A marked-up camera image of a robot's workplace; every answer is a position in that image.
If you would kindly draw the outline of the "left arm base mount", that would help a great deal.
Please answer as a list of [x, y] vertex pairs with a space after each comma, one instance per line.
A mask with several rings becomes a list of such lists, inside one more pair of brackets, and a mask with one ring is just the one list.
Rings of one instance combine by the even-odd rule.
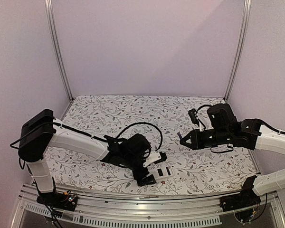
[[56, 191], [49, 193], [38, 193], [37, 203], [74, 212], [77, 206], [78, 195], [71, 191], [59, 193]]

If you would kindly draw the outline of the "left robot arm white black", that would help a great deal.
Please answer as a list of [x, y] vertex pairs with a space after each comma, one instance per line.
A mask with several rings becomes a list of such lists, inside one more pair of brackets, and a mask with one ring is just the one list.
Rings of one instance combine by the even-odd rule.
[[151, 145], [143, 135], [135, 134], [129, 139], [106, 135], [101, 139], [64, 125], [50, 109], [23, 124], [20, 138], [10, 147], [18, 150], [19, 157], [27, 163], [38, 190], [50, 206], [57, 206], [61, 196], [54, 190], [54, 181], [44, 158], [48, 147], [86, 154], [95, 160], [130, 169], [140, 187], [156, 182], [147, 167], [158, 156], [152, 157]]

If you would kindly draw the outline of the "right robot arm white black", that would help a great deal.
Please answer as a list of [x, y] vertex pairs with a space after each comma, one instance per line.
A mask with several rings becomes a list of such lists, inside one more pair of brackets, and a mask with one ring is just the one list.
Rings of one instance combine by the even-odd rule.
[[[192, 150], [214, 148], [232, 144], [233, 147], [249, 150], [265, 150], [285, 155], [285, 131], [276, 129], [261, 119], [238, 121], [228, 104], [207, 106], [211, 129], [192, 130], [180, 137], [180, 144]], [[248, 177], [242, 192], [236, 197], [240, 207], [251, 203], [255, 195], [285, 189], [285, 168], [267, 175]]]

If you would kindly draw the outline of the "white remote control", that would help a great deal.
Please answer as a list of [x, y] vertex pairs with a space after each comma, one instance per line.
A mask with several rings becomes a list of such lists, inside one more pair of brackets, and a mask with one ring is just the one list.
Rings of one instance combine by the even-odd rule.
[[173, 177], [175, 175], [172, 166], [151, 169], [150, 174], [152, 174], [156, 180], [162, 180], [165, 178]]

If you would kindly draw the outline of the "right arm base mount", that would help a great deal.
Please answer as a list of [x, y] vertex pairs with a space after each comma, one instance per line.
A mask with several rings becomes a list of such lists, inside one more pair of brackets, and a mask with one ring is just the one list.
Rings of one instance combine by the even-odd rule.
[[253, 209], [253, 206], [258, 207], [261, 203], [261, 199], [253, 192], [254, 180], [257, 176], [248, 177], [239, 193], [229, 196], [224, 196], [219, 199], [219, 206], [222, 208], [223, 212], [233, 211], [238, 209], [243, 209], [250, 207], [246, 211], [236, 212], [235, 218], [241, 223], [251, 222], [257, 212]]

